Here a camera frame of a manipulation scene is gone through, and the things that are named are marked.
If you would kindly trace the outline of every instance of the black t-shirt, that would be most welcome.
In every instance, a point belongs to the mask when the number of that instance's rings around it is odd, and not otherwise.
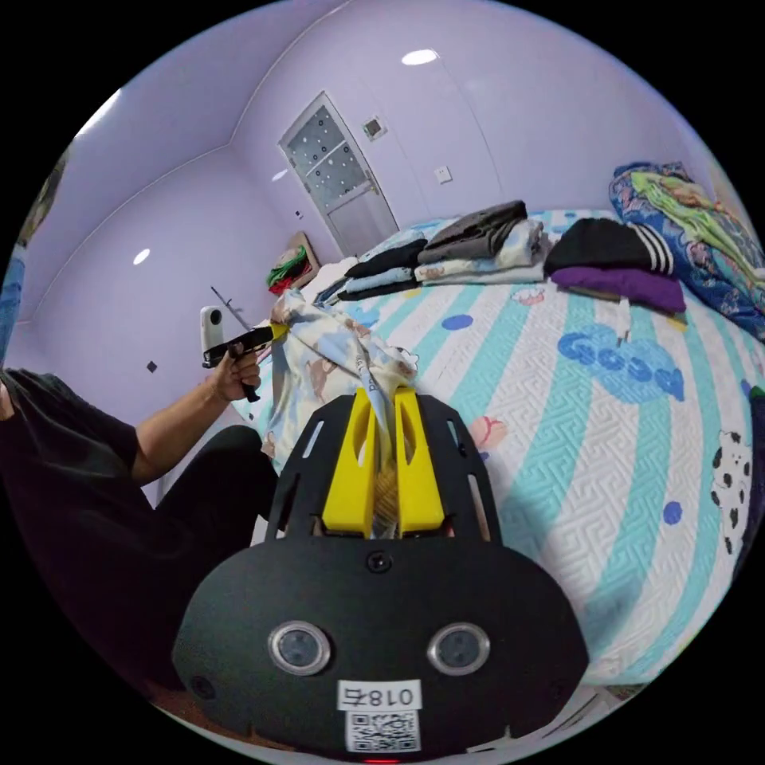
[[[82,637],[139,691],[182,685],[171,650],[206,574],[193,535],[131,478],[135,428],[53,375],[2,370],[0,476],[29,553]]]

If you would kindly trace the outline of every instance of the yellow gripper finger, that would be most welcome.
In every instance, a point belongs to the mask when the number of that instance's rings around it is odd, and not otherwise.
[[[375,412],[367,392],[359,388],[324,505],[322,521],[328,532],[370,538],[375,511],[377,437]]]
[[[398,535],[434,531],[444,523],[444,508],[414,388],[399,388],[395,405]]]

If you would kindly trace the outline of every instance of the black screw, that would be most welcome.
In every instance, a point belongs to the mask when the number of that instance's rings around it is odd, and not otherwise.
[[[210,701],[215,698],[215,688],[206,678],[196,675],[191,678],[191,690],[204,701]]]
[[[367,568],[373,574],[384,574],[393,565],[393,559],[382,550],[373,552],[367,558]]]

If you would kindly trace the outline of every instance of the floral cloth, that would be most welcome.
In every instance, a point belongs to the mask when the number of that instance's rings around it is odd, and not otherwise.
[[[350,316],[307,303],[297,290],[274,305],[271,321],[289,332],[274,343],[273,409],[263,451],[280,472],[311,415],[342,395],[362,387],[379,424],[380,471],[375,492],[376,536],[388,533],[398,514],[394,470],[393,399],[411,384],[417,370],[409,358]]]

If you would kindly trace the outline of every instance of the man's hand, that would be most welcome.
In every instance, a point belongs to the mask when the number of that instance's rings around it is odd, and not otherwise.
[[[260,375],[261,369],[257,364],[256,353],[248,353],[234,360],[230,351],[226,351],[223,360],[208,378],[208,383],[223,401],[239,401],[246,396],[242,385],[251,385],[257,390],[261,385]]]
[[[0,380],[0,420],[10,420],[14,416],[14,403],[10,400],[8,389]]]

